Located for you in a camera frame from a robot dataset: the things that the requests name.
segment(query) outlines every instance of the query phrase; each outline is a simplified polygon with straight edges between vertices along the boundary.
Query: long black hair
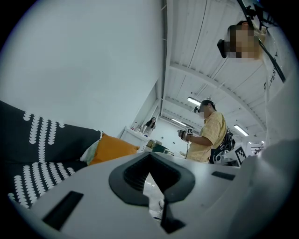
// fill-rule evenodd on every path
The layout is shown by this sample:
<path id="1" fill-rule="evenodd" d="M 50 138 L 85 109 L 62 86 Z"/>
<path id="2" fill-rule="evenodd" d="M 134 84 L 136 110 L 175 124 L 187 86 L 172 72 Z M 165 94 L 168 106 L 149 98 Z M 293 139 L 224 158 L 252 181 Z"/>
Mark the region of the long black hair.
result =
<path id="1" fill-rule="evenodd" d="M 151 119 L 146 123 L 146 126 L 150 126 L 151 121 L 152 121 L 153 119 L 156 119 L 156 118 L 155 118 L 155 117 L 151 118 Z"/>

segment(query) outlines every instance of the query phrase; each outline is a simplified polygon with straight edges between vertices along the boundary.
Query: white table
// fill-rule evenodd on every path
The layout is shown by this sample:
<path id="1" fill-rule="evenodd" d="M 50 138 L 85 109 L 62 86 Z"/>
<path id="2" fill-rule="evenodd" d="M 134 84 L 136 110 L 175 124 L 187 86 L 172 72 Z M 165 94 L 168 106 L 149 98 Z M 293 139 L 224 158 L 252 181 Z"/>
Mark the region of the white table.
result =
<path id="1" fill-rule="evenodd" d="M 150 138 L 144 136 L 144 134 L 142 134 L 141 132 L 136 132 L 134 130 L 131 130 L 130 128 L 125 127 L 125 130 L 121 135 L 121 140 L 124 140 L 136 146 L 140 146 L 140 149 L 137 151 L 138 153 L 140 153 L 143 152 Z"/>

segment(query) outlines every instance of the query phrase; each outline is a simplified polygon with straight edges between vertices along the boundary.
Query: white ceiling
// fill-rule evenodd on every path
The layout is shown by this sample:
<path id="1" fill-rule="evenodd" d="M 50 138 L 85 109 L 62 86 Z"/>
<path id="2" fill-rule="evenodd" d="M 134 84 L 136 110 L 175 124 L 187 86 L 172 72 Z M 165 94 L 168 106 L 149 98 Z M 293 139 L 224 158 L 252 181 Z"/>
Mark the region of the white ceiling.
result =
<path id="1" fill-rule="evenodd" d="M 266 117 L 263 85 L 266 69 L 262 61 L 223 59 L 217 42 L 227 28 L 244 20 L 234 0 L 168 0 L 167 56 L 161 115 L 175 118 L 200 131 L 203 120 L 193 113 L 193 97 L 210 97 L 223 113 L 237 141 L 248 133 L 248 141 L 265 140 Z"/>

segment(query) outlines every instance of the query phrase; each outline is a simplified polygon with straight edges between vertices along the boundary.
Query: yellow shirt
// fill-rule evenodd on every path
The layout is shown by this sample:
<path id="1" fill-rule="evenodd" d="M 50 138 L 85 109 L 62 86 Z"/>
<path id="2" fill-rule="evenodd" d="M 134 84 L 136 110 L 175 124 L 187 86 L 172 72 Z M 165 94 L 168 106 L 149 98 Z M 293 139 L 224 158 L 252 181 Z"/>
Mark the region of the yellow shirt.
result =
<path id="1" fill-rule="evenodd" d="M 225 134 L 226 122 L 224 116 L 215 111 L 205 119 L 205 125 L 199 135 L 208 138 L 213 144 L 213 148 L 217 148 L 223 142 Z M 191 143 L 186 158 L 199 162 L 208 162 L 211 156 L 211 148 L 212 146 Z"/>

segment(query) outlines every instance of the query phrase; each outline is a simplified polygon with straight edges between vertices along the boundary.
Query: bottle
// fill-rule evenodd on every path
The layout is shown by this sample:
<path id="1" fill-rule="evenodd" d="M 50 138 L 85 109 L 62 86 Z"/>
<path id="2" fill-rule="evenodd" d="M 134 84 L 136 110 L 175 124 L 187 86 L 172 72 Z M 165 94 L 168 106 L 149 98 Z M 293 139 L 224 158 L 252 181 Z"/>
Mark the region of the bottle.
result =
<path id="1" fill-rule="evenodd" d="M 135 122 L 134 124 L 132 124 L 131 126 L 131 130 L 134 130 L 136 128 L 137 122 Z"/>

